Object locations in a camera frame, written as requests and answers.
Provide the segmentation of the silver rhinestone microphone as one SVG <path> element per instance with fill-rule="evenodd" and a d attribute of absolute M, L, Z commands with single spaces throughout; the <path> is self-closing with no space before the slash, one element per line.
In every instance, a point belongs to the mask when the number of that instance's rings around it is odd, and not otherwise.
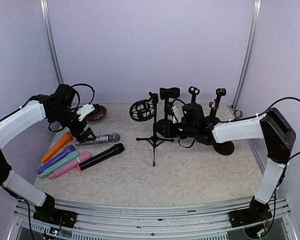
<path fill-rule="evenodd" d="M 88 140 L 85 142 L 79 142 L 75 140 L 74 144 L 76 146 L 85 146 L 85 145 L 96 145 L 96 144 L 105 144 L 105 143 L 117 143 L 120 140 L 119 133 L 103 134 L 98 135 L 95 140 Z"/>

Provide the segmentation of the orange microphone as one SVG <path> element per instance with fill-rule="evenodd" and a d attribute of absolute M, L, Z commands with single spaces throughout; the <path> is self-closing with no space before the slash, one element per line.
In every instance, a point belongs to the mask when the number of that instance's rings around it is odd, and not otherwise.
<path fill-rule="evenodd" d="M 73 135 L 70 131 L 66 132 L 63 137 L 55 144 L 53 145 L 47 153 L 43 155 L 41 158 L 41 163 L 46 163 L 58 150 L 60 150 L 65 144 L 70 142 L 73 139 Z"/>

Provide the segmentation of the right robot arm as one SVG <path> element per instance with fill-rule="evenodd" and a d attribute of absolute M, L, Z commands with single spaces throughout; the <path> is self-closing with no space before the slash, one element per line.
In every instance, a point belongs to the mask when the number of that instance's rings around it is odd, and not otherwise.
<path fill-rule="evenodd" d="M 211 145 L 221 155 L 234 152 L 234 141 L 264 140 L 267 164 L 259 187 L 246 210 L 246 218 L 256 222 L 269 206 L 269 201 L 284 179 L 290 160 L 298 156 L 292 153 L 297 135 L 284 115 L 270 105 L 264 112 L 242 119 L 220 121 L 207 120 L 202 107 L 189 103 L 182 107 L 183 117 L 174 118 L 170 133 L 172 138 L 193 138 L 204 145 Z"/>

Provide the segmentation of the black round-base stand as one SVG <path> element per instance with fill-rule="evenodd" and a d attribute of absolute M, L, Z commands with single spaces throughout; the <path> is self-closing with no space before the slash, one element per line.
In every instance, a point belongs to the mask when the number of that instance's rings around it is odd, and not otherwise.
<path fill-rule="evenodd" d="M 216 97 L 214 99 L 214 108 L 217 109 L 219 107 L 221 98 L 227 94 L 227 90 L 225 88 L 217 88 L 215 93 Z"/>

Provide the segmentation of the black tripod mic stand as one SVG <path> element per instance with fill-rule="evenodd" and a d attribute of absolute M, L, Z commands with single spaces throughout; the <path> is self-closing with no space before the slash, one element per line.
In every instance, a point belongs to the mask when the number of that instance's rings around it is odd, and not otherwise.
<path fill-rule="evenodd" d="M 174 142 L 173 139 L 161 138 L 157 134 L 157 110 L 159 103 L 159 96 L 157 93 L 149 92 L 148 99 L 142 99 L 133 103 L 129 109 L 129 116 L 135 122 L 147 122 L 153 119 L 152 136 L 137 137 L 136 141 L 147 141 L 152 146 L 153 160 L 152 166 L 156 166 L 156 148 L 163 142 Z"/>

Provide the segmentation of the pink microphone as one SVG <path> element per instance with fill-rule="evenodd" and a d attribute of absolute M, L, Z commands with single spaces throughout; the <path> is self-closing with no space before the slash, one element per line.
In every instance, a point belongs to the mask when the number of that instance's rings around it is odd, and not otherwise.
<path fill-rule="evenodd" d="M 63 175 L 64 173 L 74 169 L 80 163 L 83 163 L 83 162 L 89 160 L 91 157 L 92 157 L 91 154 L 88 151 L 86 151 L 86 152 L 80 154 L 76 159 L 68 162 L 64 166 L 62 166 L 62 167 L 58 168 L 57 170 L 55 170 L 53 173 L 51 173 L 48 176 L 48 178 L 49 179 L 57 178 L 57 177 Z"/>

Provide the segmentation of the teal microphone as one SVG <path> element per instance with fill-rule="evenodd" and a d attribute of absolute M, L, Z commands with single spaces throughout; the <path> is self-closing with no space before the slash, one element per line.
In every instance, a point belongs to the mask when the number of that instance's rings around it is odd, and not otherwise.
<path fill-rule="evenodd" d="M 76 159 L 79 156 L 78 151 L 73 151 L 71 153 L 69 153 L 67 156 L 65 156 L 64 158 L 62 158 L 61 160 L 59 160 L 58 162 L 54 163 L 52 166 L 48 167 L 47 169 L 45 169 L 42 173 L 40 173 L 38 175 L 38 177 L 40 179 L 43 179 L 45 177 L 48 177 L 50 174 L 52 174 L 54 171 L 58 170 L 59 168 L 61 168 L 62 166 L 64 166 L 65 164 L 71 162 L 72 160 Z"/>

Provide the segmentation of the black tall microphone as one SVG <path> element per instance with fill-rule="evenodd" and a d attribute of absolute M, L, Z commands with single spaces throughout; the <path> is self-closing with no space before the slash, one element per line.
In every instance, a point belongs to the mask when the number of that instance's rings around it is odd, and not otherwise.
<path fill-rule="evenodd" d="M 114 146 L 110 147 L 109 149 L 91 157 L 90 159 L 79 163 L 77 165 L 77 169 L 81 172 L 83 170 L 86 170 L 96 164 L 99 164 L 113 156 L 116 156 L 120 153 L 122 153 L 125 150 L 125 147 L 122 143 L 115 144 Z"/>

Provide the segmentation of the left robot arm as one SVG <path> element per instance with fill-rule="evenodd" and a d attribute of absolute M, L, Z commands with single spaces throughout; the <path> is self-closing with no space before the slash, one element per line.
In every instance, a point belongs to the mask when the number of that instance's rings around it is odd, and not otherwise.
<path fill-rule="evenodd" d="M 16 173 L 7 162 L 3 149 L 33 125 L 47 120 L 69 129 L 79 142 L 94 140 L 95 134 L 87 127 L 86 116 L 95 109 L 91 102 L 73 107 L 79 98 L 75 85 L 60 84 L 50 95 L 31 96 L 17 110 L 0 119 L 0 186 L 13 197 L 34 205 L 34 217 L 45 222 L 57 222 L 62 214 L 55 207 L 55 199 Z"/>

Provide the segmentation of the purple microphone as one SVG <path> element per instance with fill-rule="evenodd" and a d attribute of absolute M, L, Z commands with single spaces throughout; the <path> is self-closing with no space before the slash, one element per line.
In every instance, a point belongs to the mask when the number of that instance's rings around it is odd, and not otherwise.
<path fill-rule="evenodd" d="M 67 146 L 61 153 L 59 153 L 57 156 L 53 157 L 51 160 L 49 160 L 47 163 L 45 163 L 43 166 L 41 166 L 38 170 L 37 173 L 41 174 L 44 170 L 47 168 L 51 167 L 55 163 L 59 162 L 61 159 L 66 157 L 68 154 L 71 152 L 74 152 L 76 149 L 73 145 Z"/>

